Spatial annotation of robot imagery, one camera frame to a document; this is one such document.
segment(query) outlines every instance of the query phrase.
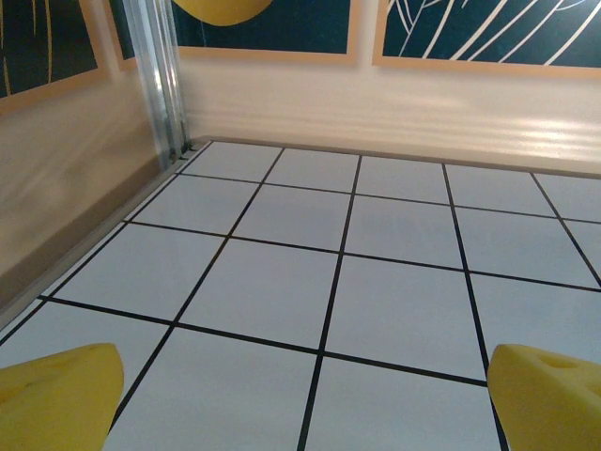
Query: yellow foam object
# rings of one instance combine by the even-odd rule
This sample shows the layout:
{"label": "yellow foam object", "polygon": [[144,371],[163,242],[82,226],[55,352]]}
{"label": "yellow foam object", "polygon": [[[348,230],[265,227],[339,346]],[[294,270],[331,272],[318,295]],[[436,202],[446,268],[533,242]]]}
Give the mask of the yellow foam object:
{"label": "yellow foam object", "polygon": [[271,0],[174,0],[199,21],[228,26],[251,20],[271,4]]}
{"label": "yellow foam object", "polygon": [[115,345],[60,352],[0,370],[0,449],[99,451],[123,390]]}
{"label": "yellow foam object", "polygon": [[500,345],[487,376],[512,451],[601,450],[601,365]]}

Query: white tile floor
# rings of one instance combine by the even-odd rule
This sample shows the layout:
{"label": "white tile floor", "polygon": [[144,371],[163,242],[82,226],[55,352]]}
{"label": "white tile floor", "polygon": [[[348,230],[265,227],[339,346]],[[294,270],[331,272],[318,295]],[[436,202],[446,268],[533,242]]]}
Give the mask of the white tile floor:
{"label": "white tile floor", "polygon": [[601,362],[601,180],[214,143],[156,194],[0,332],[117,344],[106,449],[506,450],[496,345]]}

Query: dark green poster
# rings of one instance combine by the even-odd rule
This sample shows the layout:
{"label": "dark green poster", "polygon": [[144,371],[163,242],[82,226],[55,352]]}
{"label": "dark green poster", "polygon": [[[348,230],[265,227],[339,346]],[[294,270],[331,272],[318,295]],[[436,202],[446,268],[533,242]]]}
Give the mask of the dark green poster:
{"label": "dark green poster", "polygon": [[382,55],[601,68],[601,0],[386,0]]}
{"label": "dark green poster", "polygon": [[[122,0],[109,0],[124,59],[133,57]],[[356,0],[273,0],[252,19],[229,26],[202,22],[172,2],[180,47],[347,54]]]}
{"label": "dark green poster", "polygon": [[0,1],[0,98],[98,68],[78,0]]}

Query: framed poster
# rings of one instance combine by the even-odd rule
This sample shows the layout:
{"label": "framed poster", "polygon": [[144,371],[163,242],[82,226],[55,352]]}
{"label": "framed poster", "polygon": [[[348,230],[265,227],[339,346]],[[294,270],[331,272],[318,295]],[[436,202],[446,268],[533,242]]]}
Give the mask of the framed poster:
{"label": "framed poster", "polygon": [[89,0],[0,4],[0,114],[107,76]]}
{"label": "framed poster", "polygon": [[373,62],[601,77],[601,0],[380,0]]}
{"label": "framed poster", "polygon": [[[213,4],[218,7],[203,7],[202,1],[173,0],[182,56],[341,64],[356,61],[361,0],[220,1]],[[121,67],[130,67],[134,64],[130,61],[133,49],[122,0],[105,2],[114,18],[113,35]],[[237,2],[260,3],[263,7],[236,23],[215,24],[218,21],[207,14],[207,9],[232,9],[221,5]]]}

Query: beige wall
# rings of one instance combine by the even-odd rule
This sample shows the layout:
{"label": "beige wall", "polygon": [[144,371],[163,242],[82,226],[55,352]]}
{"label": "beige wall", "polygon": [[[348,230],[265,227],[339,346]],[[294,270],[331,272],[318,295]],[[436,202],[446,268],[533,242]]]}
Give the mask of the beige wall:
{"label": "beige wall", "polygon": [[0,307],[158,172],[137,72],[0,117]]}
{"label": "beige wall", "polygon": [[371,66],[184,59],[193,136],[369,149],[601,174],[601,83]]}

